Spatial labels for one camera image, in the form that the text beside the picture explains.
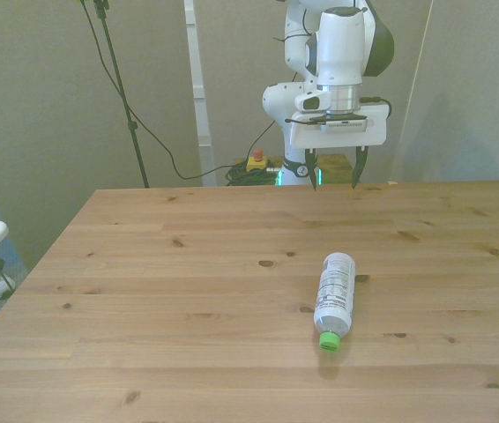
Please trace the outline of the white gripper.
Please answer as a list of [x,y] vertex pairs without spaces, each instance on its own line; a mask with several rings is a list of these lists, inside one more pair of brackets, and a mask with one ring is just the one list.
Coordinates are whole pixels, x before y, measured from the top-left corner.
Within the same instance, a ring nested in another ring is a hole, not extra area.
[[313,189],[317,189],[317,151],[315,149],[355,147],[352,188],[361,179],[367,163],[367,147],[382,145],[387,134],[387,105],[367,105],[348,114],[293,114],[289,122],[289,144],[306,150],[306,168]]

